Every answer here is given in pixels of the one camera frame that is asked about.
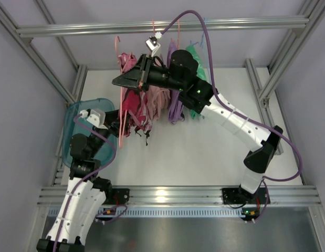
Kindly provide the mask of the pink patterned trousers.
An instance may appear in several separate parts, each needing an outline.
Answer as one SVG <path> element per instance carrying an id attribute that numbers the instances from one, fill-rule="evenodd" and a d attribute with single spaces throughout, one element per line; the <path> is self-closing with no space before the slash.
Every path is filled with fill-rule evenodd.
<path id="1" fill-rule="evenodd" d="M 148 141 L 152 130 L 152 120 L 150 119 L 148 108 L 146 106 L 147 95 L 141 89 L 123 88 L 123 119 L 125 122 L 123 140 L 128 137 L 131 130 L 135 133 L 145 135 Z"/>

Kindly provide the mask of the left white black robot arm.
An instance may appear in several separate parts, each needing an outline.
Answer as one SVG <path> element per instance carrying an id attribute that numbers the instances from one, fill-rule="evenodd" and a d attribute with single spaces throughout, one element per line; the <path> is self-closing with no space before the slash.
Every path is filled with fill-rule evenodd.
<path id="1" fill-rule="evenodd" d="M 119 112 L 99 109 L 82 110 L 74 122 L 90 132 L 74 134 L 70 139 L 72 162 L 66 194 L 56 220 L 46 238 L 37 243 L 37 251 L 84 251 L 88 231 L 100 206 L 112 195 L 108 179 L 98 177 L 105 168 L 95 156 L 107 143 L 116 157 L 109 136 L 119 135 Z"/>

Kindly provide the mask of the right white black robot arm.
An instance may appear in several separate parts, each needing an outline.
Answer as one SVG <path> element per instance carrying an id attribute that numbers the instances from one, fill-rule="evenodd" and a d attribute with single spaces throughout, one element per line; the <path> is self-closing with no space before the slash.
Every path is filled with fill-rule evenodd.
<path id="1" fill-rule="evenodd" d="M 277 151 L 282 128 L 267 129 L 255 125 L 249 117 L 228 104 L 216 88 L 197 76 L 198 62 L 190 52 L 174 51 L 169 66 L 155 65 L 156 59 L 142 54 L 137 63 L 114 78 L 112 84 L 133 91 L 148 91 L 150 86 L 178 91 L 179 100 L 185 107 L 213 120 L 239 138 L 249 148 L 244 158 L 246 170 L 240 190 L 254 195 Z"/>

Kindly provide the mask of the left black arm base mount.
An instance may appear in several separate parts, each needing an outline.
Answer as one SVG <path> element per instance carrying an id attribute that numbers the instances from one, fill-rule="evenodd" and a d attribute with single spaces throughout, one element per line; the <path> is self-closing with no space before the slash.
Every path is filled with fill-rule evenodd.
<path id="1" fill-rule="evenodd" d="M 130 198 L 129 188 L 112 188 L 106 192 L 104 205 L 122 205 L 126 204 Z"/>

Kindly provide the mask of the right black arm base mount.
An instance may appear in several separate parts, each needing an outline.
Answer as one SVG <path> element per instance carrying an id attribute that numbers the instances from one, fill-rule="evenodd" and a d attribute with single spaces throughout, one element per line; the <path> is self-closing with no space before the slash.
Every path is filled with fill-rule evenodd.
<path id="1" fill-rule="evenodd" d="M 266 200 L 270 203 L 268 193 L 264 187 L 260 187 L 254 194 L 241 187 L 225 187 L 222 189 L 222 195 L 225 205 L 255 205 L 257 202 L 265 204 Z"/>

